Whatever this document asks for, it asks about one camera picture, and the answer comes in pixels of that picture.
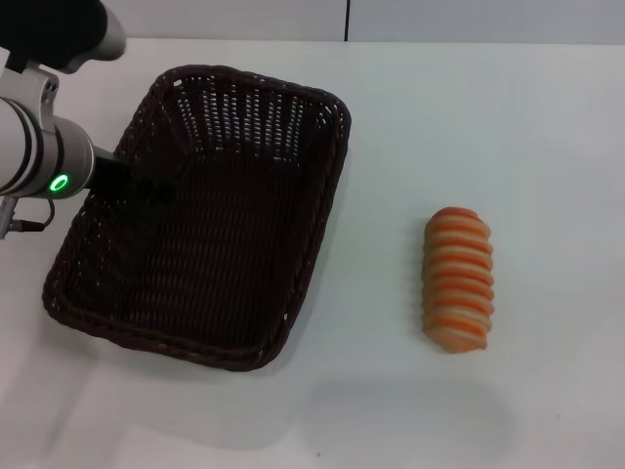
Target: woven texture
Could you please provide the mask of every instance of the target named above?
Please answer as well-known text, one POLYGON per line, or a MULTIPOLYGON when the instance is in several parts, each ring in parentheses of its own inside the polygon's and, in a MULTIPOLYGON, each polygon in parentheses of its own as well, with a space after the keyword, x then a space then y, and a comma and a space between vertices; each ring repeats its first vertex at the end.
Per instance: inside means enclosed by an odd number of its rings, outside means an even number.
POLYGON ((223 66, 161 75, 44 285, 52 318, 230 370, 282 349, 304 301, 351 119, 321 90, 223 66))

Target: bread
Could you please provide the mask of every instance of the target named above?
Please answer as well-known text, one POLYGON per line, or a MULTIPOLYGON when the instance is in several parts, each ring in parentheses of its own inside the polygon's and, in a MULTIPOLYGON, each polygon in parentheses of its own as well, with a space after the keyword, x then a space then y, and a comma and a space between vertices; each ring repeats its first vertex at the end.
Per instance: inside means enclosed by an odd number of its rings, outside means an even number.
POLYGON ((494 312, 490 228, 472 210, 447 207, 425 229, 423 330, 450 353, 486 348, 494 312))

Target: wicker basket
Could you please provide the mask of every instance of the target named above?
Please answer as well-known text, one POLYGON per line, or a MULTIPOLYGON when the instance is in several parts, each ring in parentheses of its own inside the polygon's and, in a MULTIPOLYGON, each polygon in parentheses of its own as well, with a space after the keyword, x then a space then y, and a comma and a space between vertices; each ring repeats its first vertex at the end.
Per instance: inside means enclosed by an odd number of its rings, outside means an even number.
POLYGON ((44 285, 52 318, 229 370, 282 349, 306 296, 351 119, 324 91, 223 66, 161 75, 44 285))

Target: white tabletop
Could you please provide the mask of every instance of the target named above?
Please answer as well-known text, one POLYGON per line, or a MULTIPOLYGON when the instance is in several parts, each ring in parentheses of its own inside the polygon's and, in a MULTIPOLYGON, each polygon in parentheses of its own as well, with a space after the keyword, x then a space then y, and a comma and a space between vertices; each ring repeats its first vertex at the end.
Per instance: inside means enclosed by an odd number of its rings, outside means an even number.
POLYGON ((82 197, 60 203, 44 234, 0 244, 0 468, 625 465, 624 47, 136 39, 62 76, 57 114, 113 149, 181 64, 352 112, 302 313, 243 374, 60 326, 41 285, 82 197), (476 210, 495 248, 488 349, 462 356, 418 329, 421 231, 445 205, 476 210))

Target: white wall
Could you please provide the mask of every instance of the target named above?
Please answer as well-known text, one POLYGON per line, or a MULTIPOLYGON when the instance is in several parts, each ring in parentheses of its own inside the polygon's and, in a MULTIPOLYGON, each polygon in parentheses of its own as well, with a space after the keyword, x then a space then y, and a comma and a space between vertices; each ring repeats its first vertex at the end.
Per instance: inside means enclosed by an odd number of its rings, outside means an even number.
POLYGON ((346 0, 103 0, 135 37, 342 41, 346 0))
POLYGON ((625 1, 352 0, 350 40, 625 44, 625 1))

